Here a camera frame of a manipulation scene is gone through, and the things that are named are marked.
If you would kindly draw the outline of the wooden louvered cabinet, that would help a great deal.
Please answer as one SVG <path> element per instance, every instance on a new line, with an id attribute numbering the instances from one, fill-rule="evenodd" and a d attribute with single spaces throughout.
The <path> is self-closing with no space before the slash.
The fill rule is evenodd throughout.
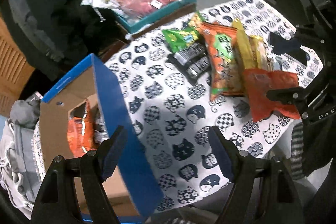
<path id="1" fill-rule="evenodd" d="M 16 45 L 3 20 L 0 36 L 0 112 L 8 118 L 34 68 Z"/>

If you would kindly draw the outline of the green peanut snack bag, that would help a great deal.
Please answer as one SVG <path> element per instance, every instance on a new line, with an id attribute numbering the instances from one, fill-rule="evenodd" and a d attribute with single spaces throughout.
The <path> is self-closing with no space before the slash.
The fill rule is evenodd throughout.
<path id="1" fill-rule="evenodd" d="M 176 53 L 194 43 L 202 43 L 200 32 L 201 23 L 204 21 L 203 15 L 197 11 L 187 22 L 182 22 L 181 30 L 175 28 L 162 30 L 167 48 L 172 53 Z"/>

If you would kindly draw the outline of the red orange snack bag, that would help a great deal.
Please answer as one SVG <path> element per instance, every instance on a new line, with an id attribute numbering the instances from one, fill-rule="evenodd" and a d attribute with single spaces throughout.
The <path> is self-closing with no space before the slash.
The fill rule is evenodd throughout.
<path id="1" fill-rule="evenodd" d="M 298 77 L 295 73 L 284 71 L 269 72 L 253 68 L 243 71 L 243 80 L 254 122 L 267 119 L 274 111 L 291 119 L 300 118 L 299 112 L 294 105 L 271 101 L 266 96 L 266 93 L 270 90 L 299 87 Z"/>

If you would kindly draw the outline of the grey clothes pile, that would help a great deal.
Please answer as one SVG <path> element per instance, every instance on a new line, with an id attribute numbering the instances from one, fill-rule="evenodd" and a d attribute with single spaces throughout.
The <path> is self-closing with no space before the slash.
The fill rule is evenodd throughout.
<path id="1" fill-rule="evenodd" d="M 34 129 L 41 99 L 36 92 L 26 100 L 15 101 L 1 137 L 1 189 L 28 219 L 42 180 L 34 155 Z"/>

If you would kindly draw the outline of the black snack bag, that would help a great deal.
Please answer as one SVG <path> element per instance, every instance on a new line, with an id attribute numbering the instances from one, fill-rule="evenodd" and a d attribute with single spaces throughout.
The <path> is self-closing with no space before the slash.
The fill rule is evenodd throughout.
<path id="1" fill-rule="evenodd" d="M 194 43 L 178 52 L 169 54 L 167 58 L 192 86 L 211 69 L 207 48 L 204 44 Z"/>

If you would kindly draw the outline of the cat pattern tablecloth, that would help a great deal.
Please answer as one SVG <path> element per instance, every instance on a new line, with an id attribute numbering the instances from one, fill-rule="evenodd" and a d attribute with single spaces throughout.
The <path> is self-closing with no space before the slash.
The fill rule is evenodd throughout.
<path id="1" fill-rule="evenodd" d="M 106 66 L 117 76 L 131 121 L 163 198 L 156 212 L 200 201 L 228 184 L 208 141 L 217 126 L 238 149 L 264 156 L 291 124 L 279 114 L 254 122 L 244 97 L 210 100 L 210 73 L 195 85 L 168 59 L 157 28 L 115 53 Z"/>

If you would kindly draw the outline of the teal cardboard box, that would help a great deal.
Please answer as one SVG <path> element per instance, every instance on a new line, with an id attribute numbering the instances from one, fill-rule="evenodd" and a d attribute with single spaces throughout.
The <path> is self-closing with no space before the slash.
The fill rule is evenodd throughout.
<path id="1" fill-rule="evenodd" d="M 117 15 L 116 22 L 125 34 L 141 34 L 151 31 L 175 19 L 190 14 L 197 9 L 197 0 L 179 0 L 171 2 L 163 8 L 145 16 L 135 23 L 128 23 L 126 19 Z"/>

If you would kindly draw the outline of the orange green snack bag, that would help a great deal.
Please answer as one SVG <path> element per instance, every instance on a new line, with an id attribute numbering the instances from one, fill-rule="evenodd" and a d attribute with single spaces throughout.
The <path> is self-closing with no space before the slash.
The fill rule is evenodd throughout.
<path id="1" fill-rule="evenodd" d="M 201 31 L 211 63 L 210 100 L 218 96 L 242 96 L 244 88 L 234 53 L 238 29 L 203 22 Z"/>

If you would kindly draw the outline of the black hanging coat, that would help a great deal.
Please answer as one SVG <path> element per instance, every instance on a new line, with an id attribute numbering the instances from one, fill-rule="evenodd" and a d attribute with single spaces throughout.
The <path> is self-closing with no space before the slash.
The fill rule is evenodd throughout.
<path id="1" fill-rule="evenodd" d="M 28 63 L 49 79 L 122 39 L 110 10 L 82 0 L 1 0 L 1 16 Z"/>

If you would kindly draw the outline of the blue cardboard box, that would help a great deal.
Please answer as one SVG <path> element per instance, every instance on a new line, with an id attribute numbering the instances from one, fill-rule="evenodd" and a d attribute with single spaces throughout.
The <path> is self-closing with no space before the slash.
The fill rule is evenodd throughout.
<path id="1" fill-rule="evenodd" d="M 86 100 L 91 106 L 98 147 L 118 126 L 127 130 L 114 173 L 102 186 L 119 223 L 143 222 L 153 214 L 163 194 L 134 132 L 118 79 L 93 54 L 73 67 L 41 101 L 39 132 L 46 171 L 57 155 L 76 158 L 67 141 L 68 119 L 70 111 Z M 82 218 L 91 219 L 80 178 L 74 178 L 74 183 Z"/>

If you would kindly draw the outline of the orange snack bag in box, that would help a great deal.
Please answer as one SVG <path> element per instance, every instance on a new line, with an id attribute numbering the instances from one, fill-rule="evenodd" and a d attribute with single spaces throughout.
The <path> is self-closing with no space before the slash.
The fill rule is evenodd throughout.
<path id="1" fill-rule="evenodd" d="M 93 118 L 88 100 L 70 111 L 67 126 L 67 141 L 74 157 L 82 157 L 90 150 L 96 150 Z"/>

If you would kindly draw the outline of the gold long snack pack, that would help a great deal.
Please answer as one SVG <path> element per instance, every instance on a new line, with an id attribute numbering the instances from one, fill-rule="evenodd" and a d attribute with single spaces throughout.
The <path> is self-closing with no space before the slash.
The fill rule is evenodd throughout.
<path id="1" fill-rule="evenodd" d="M 232 27 L 237 29 L 234 51 L 240 72 L 254 68 L 272 71 L 272 60 L 267 55 L 264 39 L 258 35 L 248 36 L 238 18 L 234 19 Z"/>

